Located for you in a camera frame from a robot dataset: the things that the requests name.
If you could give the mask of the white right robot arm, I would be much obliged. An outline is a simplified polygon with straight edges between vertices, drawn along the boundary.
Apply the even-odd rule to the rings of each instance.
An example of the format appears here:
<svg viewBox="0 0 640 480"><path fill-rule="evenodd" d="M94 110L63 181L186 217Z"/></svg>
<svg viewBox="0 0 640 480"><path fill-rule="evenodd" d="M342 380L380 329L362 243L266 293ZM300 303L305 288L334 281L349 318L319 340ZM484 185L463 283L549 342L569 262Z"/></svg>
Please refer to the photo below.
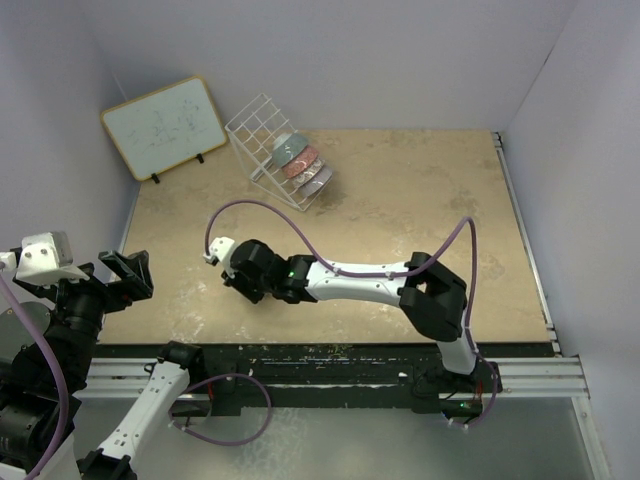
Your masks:
<svg viewBox="0 0 640 480"><path fill-rule="evenodd" d="M322 263L312 255L283 258L261 241L228 237L215 238L209 251L207 261L223 268L224 285L253 304L271 296L288 304L354 300L394 307L420 335L436 342L452 389L467 391L480 379L465 334L467 285L424 252L386 265Z"/></svg>

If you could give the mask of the grey speckled bowl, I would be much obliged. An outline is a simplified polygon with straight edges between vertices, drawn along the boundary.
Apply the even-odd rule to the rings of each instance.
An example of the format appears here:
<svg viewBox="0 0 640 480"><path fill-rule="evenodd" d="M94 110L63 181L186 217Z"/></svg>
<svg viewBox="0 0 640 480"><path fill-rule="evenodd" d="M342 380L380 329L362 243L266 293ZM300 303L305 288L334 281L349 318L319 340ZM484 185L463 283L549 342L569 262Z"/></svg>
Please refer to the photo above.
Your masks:
<svg viewBox="0 0 640 480"><path fill-rule="evenodd" d="M309 145L308 139L298 132L283 133L278 136L272 146L272 161L281 168L297 157Z"/></svg>

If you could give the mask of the brown floral pattern bowl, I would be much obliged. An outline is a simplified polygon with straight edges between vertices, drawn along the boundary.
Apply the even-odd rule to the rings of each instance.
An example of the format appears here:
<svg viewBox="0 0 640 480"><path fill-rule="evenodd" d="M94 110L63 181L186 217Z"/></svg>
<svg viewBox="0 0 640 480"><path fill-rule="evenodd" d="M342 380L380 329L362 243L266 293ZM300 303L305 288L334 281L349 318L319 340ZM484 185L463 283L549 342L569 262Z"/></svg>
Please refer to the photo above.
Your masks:
<svg viewBox="0 0 640 480"><path fill-rule="evenodd" d="M305 171L319 156L319 152L312 146L306 146L296 157L286 163L281 171L287 179L292 179Z"/></svg>

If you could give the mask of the purple striped bowl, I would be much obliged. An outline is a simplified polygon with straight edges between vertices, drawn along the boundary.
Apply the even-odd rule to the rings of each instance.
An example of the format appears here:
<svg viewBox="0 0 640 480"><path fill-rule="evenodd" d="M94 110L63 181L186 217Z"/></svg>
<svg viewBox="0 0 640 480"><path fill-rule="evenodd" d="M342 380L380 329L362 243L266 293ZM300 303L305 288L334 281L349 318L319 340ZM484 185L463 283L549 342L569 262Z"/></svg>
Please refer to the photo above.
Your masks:
<svg viewBox="0 0 640 480"><path fill-rule="evenodd" d="M325 165L309 181L298 189L298 193L303 198L307 198L323 188L331 180L332 176L333 169L328 165Z"/></svg>

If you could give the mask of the white mandala pattern bowl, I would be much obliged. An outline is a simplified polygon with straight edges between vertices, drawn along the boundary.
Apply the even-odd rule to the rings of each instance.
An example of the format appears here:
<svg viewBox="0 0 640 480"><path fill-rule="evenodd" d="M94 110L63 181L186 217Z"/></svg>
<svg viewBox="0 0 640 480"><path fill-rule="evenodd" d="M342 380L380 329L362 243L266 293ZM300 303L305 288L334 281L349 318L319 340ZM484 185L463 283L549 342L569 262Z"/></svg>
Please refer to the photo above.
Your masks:
<svg viewBox="0 0 640 480"><path fill-rule="evenodd" d="M297 189L309 182L324 167L324 165L325 161L318 157L305 170L291 179L293 187Z"/></svg>

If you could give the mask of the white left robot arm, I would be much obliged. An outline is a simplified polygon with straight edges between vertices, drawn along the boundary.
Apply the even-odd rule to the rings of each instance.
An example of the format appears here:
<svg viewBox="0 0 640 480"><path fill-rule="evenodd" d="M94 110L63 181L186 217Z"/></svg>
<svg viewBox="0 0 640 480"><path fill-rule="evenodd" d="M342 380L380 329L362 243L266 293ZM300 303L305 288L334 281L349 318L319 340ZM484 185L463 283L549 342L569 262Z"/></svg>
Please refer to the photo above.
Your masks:
<svg viewBox="0 0 640 480"><path fill-rule="evenodd" d="M1 292L34 342L1 364L1 469L28 479L135 479L139 456L184 392L202 387L206 369L196 347L167 344L134 405L114 431L83 459L67 452L105 314L153 295L149 254L102 252L117 278L103 283L87 263L63 265L44 243L2 253L16 285L54 302L39 330L8 285Z"/></svg>

